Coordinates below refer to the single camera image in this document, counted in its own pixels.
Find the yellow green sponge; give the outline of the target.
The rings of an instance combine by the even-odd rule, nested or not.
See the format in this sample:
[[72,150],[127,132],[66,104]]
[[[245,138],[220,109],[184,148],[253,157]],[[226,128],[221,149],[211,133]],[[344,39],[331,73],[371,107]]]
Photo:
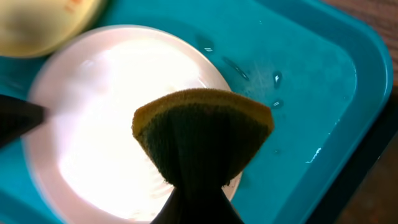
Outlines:
[[138,108],[132,134],[186,200],[184,224],[213,223],[215,195],[240,174],[274,129],[271,109],[224,90],[177,91]]

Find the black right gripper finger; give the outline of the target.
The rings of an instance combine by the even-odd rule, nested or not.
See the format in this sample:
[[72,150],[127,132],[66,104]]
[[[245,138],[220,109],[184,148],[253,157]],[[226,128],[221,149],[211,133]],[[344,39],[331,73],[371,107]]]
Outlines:
[[224,192],[219,189],[215,195],[214,221],[219,224],[244,224]]
[[46,112],[41,105],[1,95],[1,147],[41,125]]
[[161,211],[150,224],[183,224],[186,211],[183,192],[174,188]]

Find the white plate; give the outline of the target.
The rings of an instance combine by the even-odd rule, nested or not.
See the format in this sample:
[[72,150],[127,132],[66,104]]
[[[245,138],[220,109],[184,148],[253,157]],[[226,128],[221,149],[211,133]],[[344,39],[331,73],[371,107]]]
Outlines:
[[89,31],[51,56],[30,90],[45,121],[25,135],[35,186],[63,223],[149,223],[172,187],[132,135],[139,107],[187,88],[228,89],[178,37],[144,26]]

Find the yellow plate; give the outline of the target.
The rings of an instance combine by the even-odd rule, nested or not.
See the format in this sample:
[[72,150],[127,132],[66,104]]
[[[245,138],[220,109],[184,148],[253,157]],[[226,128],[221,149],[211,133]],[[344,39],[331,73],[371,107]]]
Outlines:
[[105,0],[1,0],[1,55],[47,55],[87,29]]

